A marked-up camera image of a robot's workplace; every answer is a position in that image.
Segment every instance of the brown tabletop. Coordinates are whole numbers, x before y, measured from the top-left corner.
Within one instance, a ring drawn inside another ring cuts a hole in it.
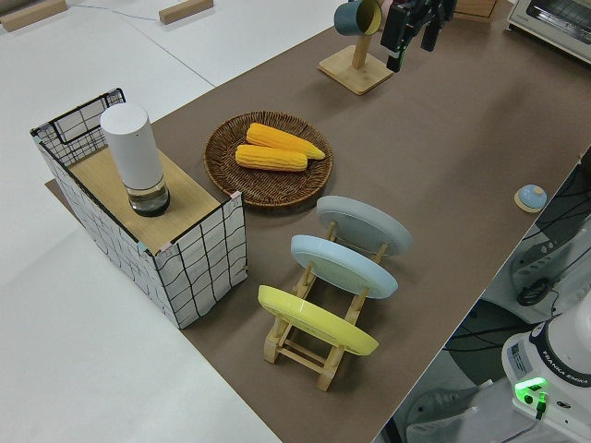
[[[380,346],[346,355],[322,392],[302,365],[263,360],[272,316],[257,290],[291,290],[302,270],[291,237],[324,229],[311,209],[247,211],[249,277],[183,332],[281,440],[376,436],[534,222],[515,191],[533,183],[552,195],[589,146],[591,70],[505,30],[509,7],[492,24],[452,21],[433,53],[415,39],[402,72],[364,96],[317,69],[355,44],[330,29],[154,124],[159,147],[223,198],[201,160],[215,128],[251,111],[297,115],[332,145],[325,195],[365,201],[415,237],[382,262],[398,292],[368,300],[357,323]],[[379,38],[370,52],[386,60]],[[320,283],[309,300],[344,314],[345,298]]]

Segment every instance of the yellow corn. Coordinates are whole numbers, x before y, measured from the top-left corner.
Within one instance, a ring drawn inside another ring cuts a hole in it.
[[[267,171],[297,173],[308,167],[308,158],[301,152],[277,150],[266,146],[239,145],[235,158],[240,166]]]
[[[247,140],[248,143],[253,145],[301,152],[306,154],[309,159],[322,160],[324,158],[324,152],[309,141],[260,123],[250,124],[247,131]]]

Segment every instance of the toaster oven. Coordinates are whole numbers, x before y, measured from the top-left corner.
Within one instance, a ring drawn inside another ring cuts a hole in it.
[[[509,23],[591,64],[591,0],[516,0]]]

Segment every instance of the green light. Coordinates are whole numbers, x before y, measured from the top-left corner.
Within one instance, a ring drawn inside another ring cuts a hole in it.
[[[541,386],[541,385],[545,385],[545,384],[546,384],[545,378],[536,377],[536,378],[531,378],[526,381],[520,381],[519,383],[515,383],[515,390],[528,389],[528,388],[531,388],[532,386]]]
[[[540,389],[545,384],[546,379],[543,377],[535,377],[530,378],[529,380],[520,381],[519,383],[515,383],[515,395],[521,402],[526,403],[525,396],[531,396],[532,393]],[[546,393],[540,392],[539,401],[546,401]]]

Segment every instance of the wicker basket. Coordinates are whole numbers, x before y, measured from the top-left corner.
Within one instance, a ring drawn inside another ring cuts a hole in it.
[[[260,171],[239,166],[235,150],[247,143],[251,123],[272,126],[303,138],[324,152],[323,160],[310,160],[301,173]],[[260,208],[287,208],[319,196],[332,170],[332,150],[326,138],[306,121],[289,114],[260,111],[234,117],[218,127],[203,154],[205,169],[214,184],[228,195],[243,193],[244,201]]]

